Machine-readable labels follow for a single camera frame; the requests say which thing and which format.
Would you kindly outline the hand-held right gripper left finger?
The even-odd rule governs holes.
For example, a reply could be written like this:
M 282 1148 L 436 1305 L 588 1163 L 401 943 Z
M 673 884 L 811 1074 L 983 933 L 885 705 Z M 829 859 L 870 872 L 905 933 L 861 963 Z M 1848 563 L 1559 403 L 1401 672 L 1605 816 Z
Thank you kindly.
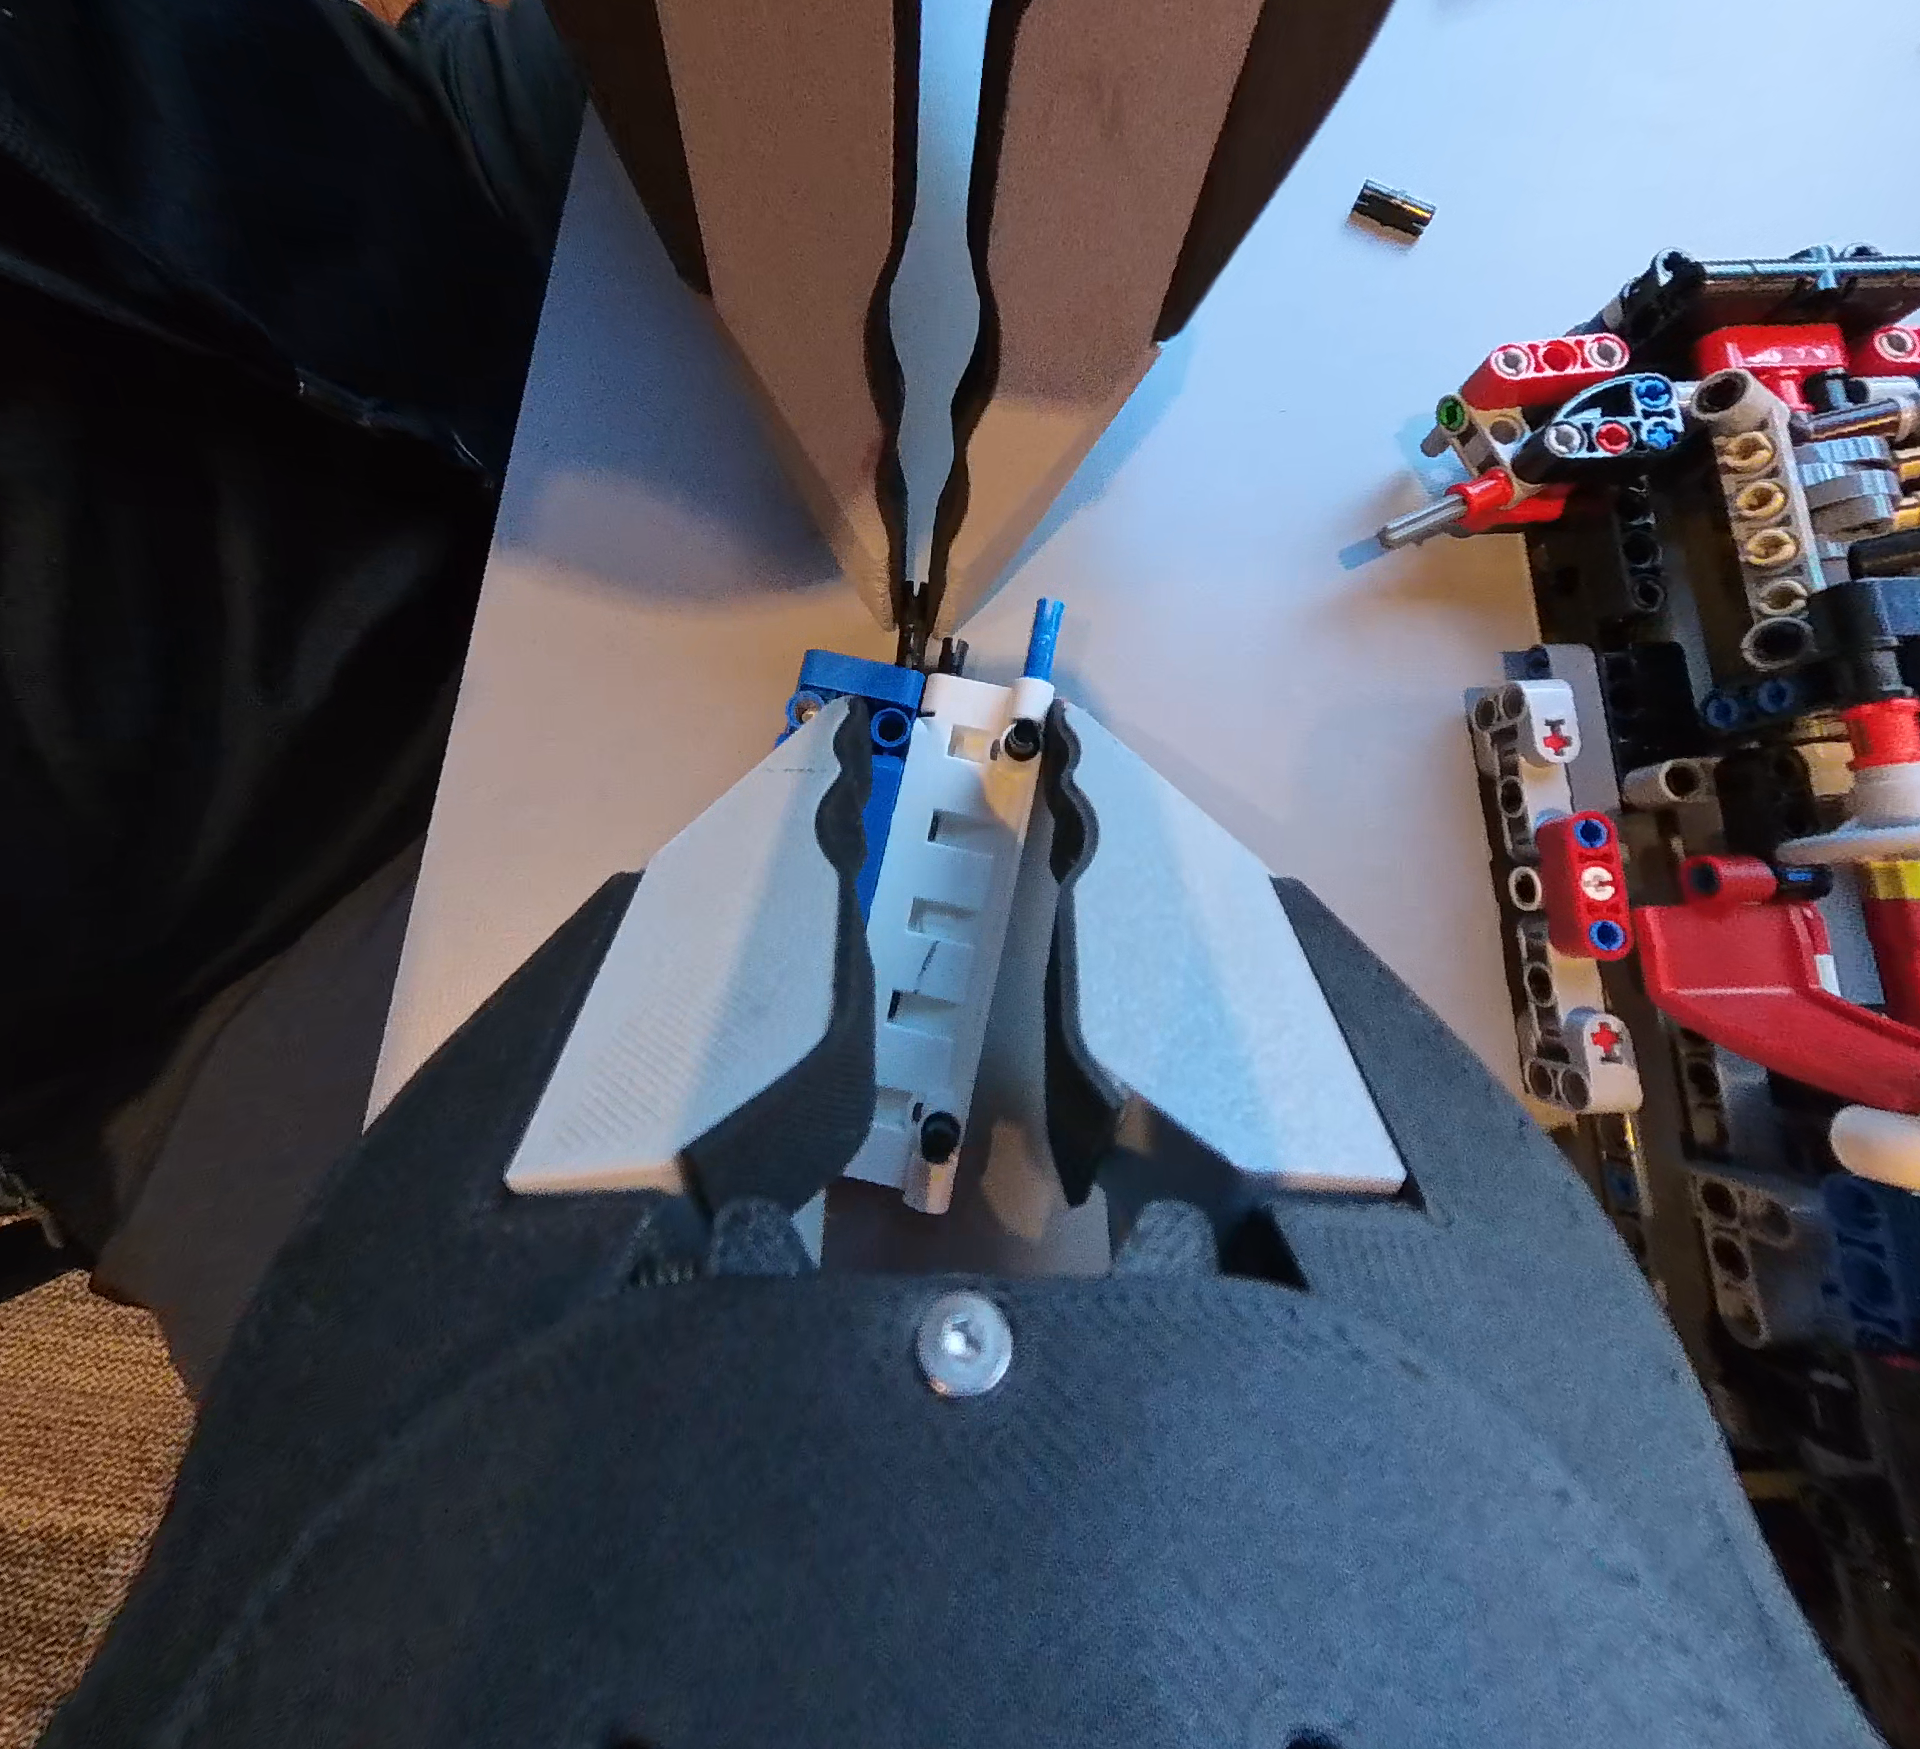
M 636 872 L 511 1192 L 685 1186 L 801 1212 L 875 1122 L 861 920 L 870 707 L 823 705 Z

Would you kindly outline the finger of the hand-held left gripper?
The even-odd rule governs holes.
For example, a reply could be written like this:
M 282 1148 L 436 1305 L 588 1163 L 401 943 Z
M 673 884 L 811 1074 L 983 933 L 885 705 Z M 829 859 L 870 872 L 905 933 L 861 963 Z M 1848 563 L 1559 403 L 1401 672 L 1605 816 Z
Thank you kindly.
M 1155 323 L 1266 0 L 989 0 L 932 609 L 956 626 L 1162 360 Z
M 919 0 L 657 0 L 712 309 L 794 492 L 905 622 L 893 282 L 919 185 Z

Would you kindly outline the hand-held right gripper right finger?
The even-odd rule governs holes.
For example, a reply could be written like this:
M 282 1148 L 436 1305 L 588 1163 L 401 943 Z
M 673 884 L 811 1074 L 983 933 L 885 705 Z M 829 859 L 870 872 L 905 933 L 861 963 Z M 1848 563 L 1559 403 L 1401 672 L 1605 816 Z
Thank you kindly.
M 1046 1137 L 1066 1207 L 1401 1192 L 1266 864 L 1077 705 L 1046 719 Z

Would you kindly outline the white brick panel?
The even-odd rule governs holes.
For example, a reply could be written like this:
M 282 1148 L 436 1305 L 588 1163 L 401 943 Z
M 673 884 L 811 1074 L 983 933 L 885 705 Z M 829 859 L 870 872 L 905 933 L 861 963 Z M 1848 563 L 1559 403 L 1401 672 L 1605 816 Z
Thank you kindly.
M 954 1111 L 969 1130 L 1039 783 L 1039 759 L 1005 766 L 997 740 L 1021 717 L 1046 719 L 1053 696 L 1053 680 L 926 675 L 910 737 L 870 914 L 875 1122 L 849 1176 L 898 1186 L 926 1213 L 954 1207 L 956 1153 L 926 1166 L 919 1122 Z

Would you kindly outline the black brick race car model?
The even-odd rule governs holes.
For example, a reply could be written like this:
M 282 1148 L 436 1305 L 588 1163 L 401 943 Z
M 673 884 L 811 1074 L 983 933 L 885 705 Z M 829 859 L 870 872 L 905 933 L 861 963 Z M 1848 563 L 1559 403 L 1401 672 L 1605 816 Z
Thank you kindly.
M 1669 1305 L 1890 1742 L 1920 1595 L 1917 259 L 1663 252 L 1435 403 L 1542 641 L 1470 690 L 1523 1104 Z

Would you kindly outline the grey desk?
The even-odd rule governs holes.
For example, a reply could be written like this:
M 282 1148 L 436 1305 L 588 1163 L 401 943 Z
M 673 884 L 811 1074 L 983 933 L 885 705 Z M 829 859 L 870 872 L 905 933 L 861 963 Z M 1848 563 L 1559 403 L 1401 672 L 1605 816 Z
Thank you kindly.
M 1515 1084 L 1464 690 L 1535 637 L 1518 541 L 1349 564 L 1498 341 L 1663 249 L 1917 252 L 1920 0 L 1397 0 L 1310 154 L 969 622 L 1310 882 Z M 1366 180 L 1435 205 L 1358 223 Z M 783 729 L 893 653 L 733 351 L 581 121 L 376 1093 Z

